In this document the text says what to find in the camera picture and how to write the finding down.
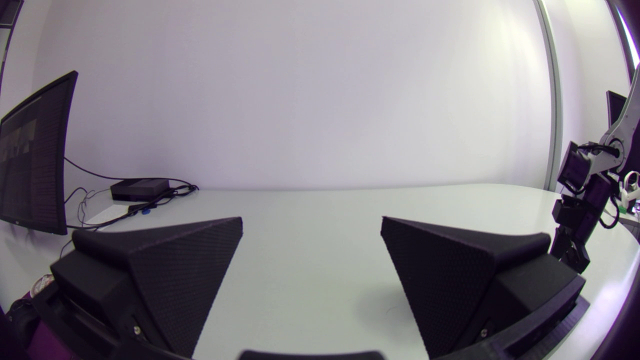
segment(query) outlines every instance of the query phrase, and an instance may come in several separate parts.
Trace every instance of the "textured black surface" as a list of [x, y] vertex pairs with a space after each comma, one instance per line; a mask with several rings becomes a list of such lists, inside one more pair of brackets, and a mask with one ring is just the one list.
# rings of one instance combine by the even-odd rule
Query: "textured black surface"
[[547, 234], [505, 236], [385, 217], [385, 240], [431, 357], [451, 351], [498, 270], [547, 252]]
[[64, 154], [77, 73], [43, 87], [0, 120], [0, 219], [67, 233]]
[[242, 237], [242, 220], [127, 233], [76, 231], [76, 250], [127, 270], [171, 350], [191, 357]]

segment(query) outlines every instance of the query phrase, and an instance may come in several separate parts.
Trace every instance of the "cable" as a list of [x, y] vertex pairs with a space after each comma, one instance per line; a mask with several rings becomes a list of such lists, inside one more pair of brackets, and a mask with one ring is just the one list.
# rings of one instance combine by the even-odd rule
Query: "cable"
[[76, 188], [76, 189], [71, 193], [71, 195], [69, 195], [69, 196], [67, 197], [67, 199], [65, 200], [65, 204], [69, 201], [69, 199], [71, 199], [71, 196], [73, 196], [73, 195], [76, 193], [76, 191], [78, 191], [78, 190], [82, 190], [82, 191], [84, 191], [84, 193], [85, 193], [85, 194], [86, 194], [86, 193], [88, 193], [88, 191], [86, 191], [86, 189], [85, 189], [85, 188], [83, 188], [82, 186], [80, 186], [80, 187]]
[[[160, 205], [165, 205], [167, 203], [169, 203], [171, 200], [173, 200], [173, 198], [175, 197], [183, 197], [183, 196], [187, 196], [190, 193], [199, 190], [200, 188], [197, 185], [193, 185], [191, 183], [189, 183], [188, 181], [185, 180], [181, 180], [181, 179], [175, 179], [172, 177], [111, 177], [111, 176], [104, 176], [104, 175], [100, 175], [97, 174], [95, 172], [89, 171], [83, 167], [81, 167], [80, 165], [74, 163], [73, 161], [69, 160], [67, 157], [65, 157], [65, 160], [67, 162], [69, 162], [71, 165], [75, 166], [76, 168], [86, 172], [87, 174], [91, 174], [93, 176], [97, 176], [97, 177], [101, 177], [103, 179], [109, 179], [109, 180], [153, 180], [153, 179], [162, 179], [162, 180], [170, 180], [170, 181], [178, 181], [179, 183], [183, 183], [185, 185], [180, 185], [176, 188], [169, 188], [165, 191], [163, 191], [162, 193], [160, 193], [156, 198], [144, 203], [144, 204], [140, 204], [134, 208], [129, 208], [130, 210], [117, 218], [111, 219], [109, 221], [106, 222], [102, 222], [99, 224], [87, 224], [86, 222], [84, 222], [84, 218], [86, 217], [86, 213], [84, 211], [84, 208], [86, 207], [86, 201], [88, 199], [91, 199], [92, 197], [96, 196], [98, 193], [100, 192], [104, 192], [107, 191], [109, 189], [105, 189], [105, 190], [101, 190], [99, 192], [96, 193], [92, 193], [92, 191], [87, 192], [84, 196], [84, 199], [80, 202], [80, 204], [78, 205], [78, 210], [76, 213], [77, 219], [80, 222], [80, 226], [73, 226], [73, 225], [68, 225], [67, 227], [71, 228], [71, 229], [84, 229], [84, 230], [90, 230], [93, 229], [94, 231], [96, 231], [97, 229], [99, 229], [100, 227], [104, 227], [107, 225], [111, 225], [114, 224], [117, 221], [120, 221], [124, 218], [127, 218], [129, 216], [133, 216], [135, 215], [138, 211], [150, 208], [152, 206], [160, 206]], [[166, 201], [164, 202], [160, 202], [160, 200], [168, 198]]]
[[604, 152], [606, 152], [607, 154], [613, 155], [615, 158], [617, 158], [618, 156], [620, 156], [620, 150], [616, 149], [613, 146], [606, 146], [606, 145], [602, 145], [602, 144], [592, 144], [592, 145], [580, 145], [578, 146], [578, 149], [582, 149], [582, 150], [602, 150]]
[[192, 185], [191, 183], [189, 183], [188, 181], [181, 180], [181, 179], [174, 179], [172, 177], [111, 177], [111, 176], [104, 176], [104, 175], [96, 174], [95, 172], [89, 171], [89, 170], [81, 167], [80, 165], [78, 165], [78, 164], [74, 163], [73, 161], [69, 160], [66, 156], [65, 156], [65, 160], [67, 162], [69, 162], [71, 165], [73, 165], [73, 166], [77, 167], [78, 169], [86, 172], [87, 174], [91, 174], [93, 176], [101, 177], [103, 179], [109, 179], [109, 180], [153, 180], [153, 179], [165, 179], [165, 180], [178, 181], [180, 183], [187, 184], [188, 186], [195, 186], [195, 185]]
[[62, 246], [62, 249], [60, 249], [60, 257], [58, 258], [58, 260], [62, 259], [62, 252], [65, 250], [65, 247], [67, 247], [67, 245], [69, 245], [71, 243], [71, 240], [67, 241], [67, 243]]
[[[178, 192], [179, 190], [183, 190], [183, 189], [188, 189], [188, 190], [186, 192], [182, 192], [182, 193]], [[114, 219], [111, 219], [111, 220], [108, 220], [108, 221], [105, 221], [105, 222], [102, 222], [102, 223], [99, 223], [99, 224], [88, 224], [88, 223], [84, 222], [84, 216], [83, 216], [83, 219], [80, 220], [81, 226], [68, 225], [67, 227], [69, 227], [71, 229], [84, 229], [84, 230], [95, 229], [95, 230], [97, 230], [100, 227], [111, 225], [111, 224], [114, 224], [114, 223], [124, 219], [124, 218], [133, 216], [138, 211], [144, 210], [145, 208], [148, 208], [151, 205], [156, 205], [156, 206], [165, 205], [175, 197], [187, 196], [187, 195], [189, 195], [190, 193], [194, 192], [197, 189], [198, 189], [198, 187], [195, 186], [195, 185], [181, 185], [181, 186], [178, 186], [176, 188], [169, 188], [169, 189], [163, 191], [162, 193], [160, 193], [157, 197], [153, 198], [152, 200], [150, 200], [150, 201], [148, 201], [148, 202], [146, 202], [144, 204], [140, 204], [138, 206], [135, 206], [135, 208], [130, 209], [126, 214], [121, 215], [121, 216], [119, 216], [117, 218], [114, 218]], [[159, 202], [160, 200], [162, 200], [164, 198], [167, 198], [167, 197], [168, 197], [167, 201]]]
[[616, 208], [616, 218], [613, 219], [613, 222], [611, 223], [611, 225], [605, 224], [604, 221], [602, 221], [602, 218], [599, 218], [598, 221], [600, 222], [600, 225], [602, 225], [602, 227], [604, 227], [605, 229], [613, 229], [614, 226], [616, 226], [618, 224], [618, 221], [620, 220], [620, 209], [616, 204], [616, 199], [614, 199], [613, 195], [611, 195], [609, 199], [613, 203], [613, 206]]

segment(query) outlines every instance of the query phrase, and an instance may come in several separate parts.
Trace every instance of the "monitor screen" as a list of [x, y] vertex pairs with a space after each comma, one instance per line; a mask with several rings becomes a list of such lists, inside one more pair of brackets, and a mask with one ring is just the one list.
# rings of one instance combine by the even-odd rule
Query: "monitor screen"
[[77, 72], [40, 89], [0, 120], [0, 219], [66, 234], [63, 166]]
[[622, 114], [622, 108], [625, 107], [627, 98], [616, 94], [613, 91], [607, 91], [607, 107], [609, 109], [609, 127], [618, 120]]

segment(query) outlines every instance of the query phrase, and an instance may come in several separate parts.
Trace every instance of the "black cable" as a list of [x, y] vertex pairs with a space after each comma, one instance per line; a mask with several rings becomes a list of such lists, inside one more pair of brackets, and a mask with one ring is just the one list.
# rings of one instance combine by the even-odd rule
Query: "black cable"
[[604, 221], [602, 221], [602, 218], [599, 218], [598, 221], [600, 222], [600, 225], [602, 225], [602, 227], [604, 227], [605, 229], [613, 229], [614, 226], [616, 226], [618, 224], [618, 221], [620, 220], [620, 209], [616, 204], [616, 199], [614, 199], [613, 195], [611, 195], [609, 199], [611, 200], [611, 202], [613, 202], [613, 205], [616, 207], [616, 218], [613, 219], [613, 222], [611, 223], [611, 225], [605, 224]]
[[[182, 190], [182, 189], [185, 189], [185, 188], [188, 189], [187, 192], [177, 193], [178, 190]], [[191, 184], [188, 185], [188, 186], [187, 185], [181, 185], [181, 186], [178, 186], [177, 188], [169, 188], [166, 191], [160, 193], [157, 197], [153, 198], [152, 200], [150, 200], [150, 201], [148, 201], [148, 202], [146, 202], [144, 204], [140, 204], [139, 206], [136, 206], [134, 209], [129, 210], [126, 214], [121, 215], [121, 216], [119, 216], [117, 218], [114, 218], [114, 219], [111, 219], [111, 220], [108, 220], [108, 221], [105, 221], [105, 222], [102, 222], [102, 223], [99, 223], [99, 224], [87, 224], [86, 222], [81, 220], [81, 224], [83, 226], [68, 225], [67, 227], [69, 227], [71, 229], [83, 229], [83, 230], [98, 229], [100, 227], [104, 227], [104, 226], [107, 226], [107, 225], [115, 224], [116, 222], [118, 222], [118, 221], [120, 221], [120, 220], [122, 220], [124, 218], [133, 216], [138, 211], [141, 211], [141, 210], [143, 210], [143, 209], [145, 209], [145, 208], [147, 208], [147, 207], [149, 207], [149, 206], [151, 206], [153, 204], [155, 204], [156, 206], [165, 205], [166, 203], [170, 202], [174, 197], [183, 197], [183, 196], [189, 195], [190, 193], [194, 192], [197, 189], [198, 189], [197, 186], [191, 185]], [[165, 201], [165, 202], [160, 203], [159, 201], [164, 199], [165, 197], [168, 197], [169, 199], [167, 201]]]
[[67, 162], [69, 162], [71, 165], [73, 165], [73, 166], [77, 167], [78, 169], [86, 172], [87, 174], [91, 174], [93, 176], [101, 177], [103, 179], [109, 179], [109, 180], [154, 180], [154, 179], [164, 179], [164, 180], [178, 181], [180, 183], [187, 184], [188, 186], [195, 186], [197, 188], [196, 185], [192, 185], [188, 181], [181, 180], [181, 179], [174, 179], [172, 177], [111, 177], [111, 176], [104, 176], [104, 175], [96, 174], [95, 172], [89, 171], [89, 170], [81, 167], [80, 165], [78, 165], [78, 164], [74, 163], [73, 161], [69, 160], [66, 156], [65, 156], [65, 160]]
[[606, 152], [607, 154], [611, 154], [614, 157], [618, 157], [620, 156], [620, 150], [616, 149], [613, 146], [606, 146], [606, 145], [602, 145], [602, 144], [592, 144], [592, 145], [580, 145], [578, 146], [578, 149], [583, 149], [583, 150], [602, 150], [604, 152]]
[[58, 260], [62, 259], [62, 252], [65, 250], [65, 247], [67, 247], [67, 245], [69, 245], [71, 243], [71, 240], [67, 241], [67, 243], [62, 246], [62, 249], [60, 249], [60, 257], [58, 258]]
[[82, 190], [82, 191], [84, 191], [84, 193], [85, 193], [85, 194], [86, 194], [86, 193], [88, 193], [88, 191], [86, 191], [86, 189], [85, 189], [85, 188], [83, 188], [82, 186], [80, 186], [80, 187], [76, 188], [76, 189], [71, 193], [71, 195], [69, 195], [69, 196], [67, 197], [67, 199], [65, 200], [65, 204], [69, 201], [69, 199], [71, 199], [71, 196], [73, 196], [73, 195], [76, 193], [76, 191], [78, 191], [78, 190]]

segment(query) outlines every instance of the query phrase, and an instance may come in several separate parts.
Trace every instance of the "white object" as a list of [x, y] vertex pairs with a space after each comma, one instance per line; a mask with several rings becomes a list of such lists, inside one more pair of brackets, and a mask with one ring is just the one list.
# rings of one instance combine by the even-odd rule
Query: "white object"
[[[636, 175], [636, 181], [633, 183], [629, 183], [629, 179], [631, 175]], [[640, 173], [637, 171], [630, 171], [626, 176], [625, 180], [622, 182], [622, 187], [620, 188], [620, 205], [627, 209], [629, 207], [629, 202], [631, 200], [636, 200], [640, 197], [640, 188], [638, 188], [638, 182], [640, 182]]]
[[[127, 212], [129, 212], [128, 205], [113, 204], [110, 207], [102, 210], [98, 215], [95, 215], [94, 217], [89, 219], [89, 221], [86, 221], [85, 226], [101, 224], [103, 222], [107, 222], [109, 220], [113, 220], [115, 218], [121, 217]], [[107, 226], [101, 227], [99, 230], [104, 230]]]
[[[380, 237], [382, 216], [502, 234], [552, 234], [556, 224], [551, 210], [558, 198], [539, 189], [497, 184], [199, 191], [148, 215], [127, 218], [108, 231], [242, 216], [244, 234], [195, 359], [235, 359], [250, 348], [308, 354], [373, 349], [388, 360], [424, 360], [417, 325]], [[0, 231], [0, 238], [14, 236], [10, 228]], [[49, 242], [38, 242], [32, 251], [44, 251]], [[551, 359], [589, 359], [615, 321], [636, 274], [640, 247], [623, 226], [596, 226], [586, 248], [591, 264], [582, 274], [587, 280], [582, 296], [591, 306]], [[51, 252], [57, 259], [60, 248]], [[19, 243], [0, 242], [0, 294], [5, 302], [21, 297], [49, 272], [49, 263], [27, 254], [29, 249]]]

